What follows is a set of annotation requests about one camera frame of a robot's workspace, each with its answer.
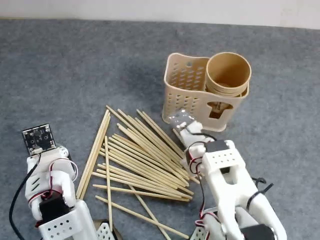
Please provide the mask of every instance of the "white robotic arm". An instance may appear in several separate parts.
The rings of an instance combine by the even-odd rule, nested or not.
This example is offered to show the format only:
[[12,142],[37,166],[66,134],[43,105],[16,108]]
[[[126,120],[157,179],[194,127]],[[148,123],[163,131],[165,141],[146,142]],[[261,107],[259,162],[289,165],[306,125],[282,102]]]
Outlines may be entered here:
[[[76,200],[73,181],[78,175],[77,165],[65,147],[56,147],[50,126],[29,128],[22,135],[30,153],[25,197],[43,240],[114,240],[107,223],[97,232],[86,203]],[[14,224],[12,227],[24,239]]]
[[204,214],[210,240],[287,240],[286,231],[269,201],[250,177],[246,163],[231,140],[202,133],[202,125],[181,110],[171,117],[186,147],[181,161],[189,173],[200,173],[217,205]]

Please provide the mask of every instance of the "bamboo chopstick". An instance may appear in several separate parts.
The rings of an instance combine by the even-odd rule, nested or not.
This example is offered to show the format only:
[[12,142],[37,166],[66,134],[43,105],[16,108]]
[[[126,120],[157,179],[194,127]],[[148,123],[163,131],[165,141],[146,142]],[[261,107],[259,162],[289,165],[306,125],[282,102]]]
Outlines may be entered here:
[[110,113],[109,110],[106,110],[102,119],[102,122],[100,124],[100,127],[98,129],[97,135],[95,137],[95,140],[93,142],[93,146],[91,148],[91,152],[89,154],[88,160],[85,164],[84,171],[82,173],[77,191],[76,191],[76,197],[78,199],[83,199],[88,183],[90,180],[91,172],[94,169],[94,165],[96,164],[96,160],[98,158],[99,149],[102,145],[102,142],[104,140],[104,135],[106,134],[108,124],[110,121]]
[[108,213],[109,213],[109,227],[110,231],[113,231],[113,223],[112,223],[112,206],[111,206],[111,190],[110,190],[110,168],[109,168],[109,155],[108,155],[108,137],[104,136],[104,144],[105,144],[105,169],[106,169],[106,185],[108,186],[107,196],[108,196]]
[[[102,202],[104,202],[104,203],[108,203],[108,200],[105,199],[105,198],[103,198],[103,197],[100,197],[100,196],[97,196],[97,195],[96,195],[95,198],[99,199],[100,201],[102,201]],[[175,233],[175,234],[179,235],[180,237],[183,237],[184,239],[189,239],[189,236],[188,236],[188,235],[183,234],[182,232],[179,232],[179,231],[177,231],[177,230],[175,230],[175,229],[173,229],[173,228],[171,228],[171,227],[169,227],[169,226],[166,226],[166,225],[164,225],[164,224],[162,224],[162,223],[159,223],[159,222],[157,222],[157,221],[154,221],[153,219],[150,219],[150,218],[148,218],[148,217],[146,217],[146,216],[143,216],[143,215],[141,215],[141,214],[139,214],[139,213],[136,213],[135,211],[132,211],[132,210],[130,210],[130,209],[128,209],[128,208],[125,208],[125,207],[123,207],[123,206],[121,206],[121,205],[119,205],[119,204],[116,204],[116,203],[112,202],[111,205],[112,205],[113,207],[115,207],[115,208],[118,208],[118,209],[120,209],[120,210],[128,213],[128,214],[134,215],[134,216],[136,216],[137,218],[143,219],[143,220],[145,220],[145,221],[147,221],[147,222],[149,222],[149,223],[151,223],[151,224],[160,226],[160,227],[162,227],[162,228],[164,228],[164,229],[166,229],[166,230],[168,230],[168,231],[170,231],[170,232],[172,232],[172,233]]]
[[[131,185],[129,185],[129,188],[133,191],[135,191],[135,188]],[[143,208],[146,210],[146,212],[150,215],[150,217],[156,221],[157,223],[159,223],[159,221],[156,219],[155,215],[152,213],[152,211],[150,210],[150,208],[147,206],[147,204],[145,203],[145,201],[142,199],[141,196],[139,196],[138,194],[134,194],[136,196],[136,198],[139,200],[139,202],[141,203],[141,205],[143,206]],[[163,236],[165,237],[165,239],[167,240],[171,240],[171,238],[169,237],[169,235],[166,233],[166,231],[163,229],[163,227],[158,226],[160,232],[163,234]]]
[[[95,188],[98,188],[98,189],[107,189],[107,186],[105,186],[105,185],[93,184],[92,186]],[[154,197],[154,198],[159,198],[159,199],[176,200],[176,201],[181,201],[181,202],[189,202],[190,201],[189,199],[184,198],[184,197],[179,198],[179,197],[167,196],[167,195],[162,195],[162,194],[153,193],[153,192],[146,192],[146,191],[132,191],[130,189],[114,187],[114,186],[111,186],[110,189],[115,192],[121,192],[121,193],[127,193],[127,194],[139,194],[142,196]]]

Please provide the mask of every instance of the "beige plastic holder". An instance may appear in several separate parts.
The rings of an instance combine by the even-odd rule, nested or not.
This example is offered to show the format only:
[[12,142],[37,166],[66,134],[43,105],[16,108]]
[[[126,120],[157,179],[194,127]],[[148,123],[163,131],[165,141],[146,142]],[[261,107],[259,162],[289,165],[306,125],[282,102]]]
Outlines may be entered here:
[[241,55],[221,52],[211,58],[172,53],[167,59],[162,119],[186,109],[203,128],[221,132],[249,94],[251,67]]

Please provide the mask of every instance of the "ventilation hole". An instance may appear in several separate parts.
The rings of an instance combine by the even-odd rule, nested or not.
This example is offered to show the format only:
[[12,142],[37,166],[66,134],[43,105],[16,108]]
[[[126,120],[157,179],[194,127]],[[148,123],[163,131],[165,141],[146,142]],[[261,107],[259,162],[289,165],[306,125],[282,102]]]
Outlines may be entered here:
[[40,177],[38,177],[38,178],[32,183],[32,185],[35,184],[36,182],[38,182],[39,179],[40,179]]

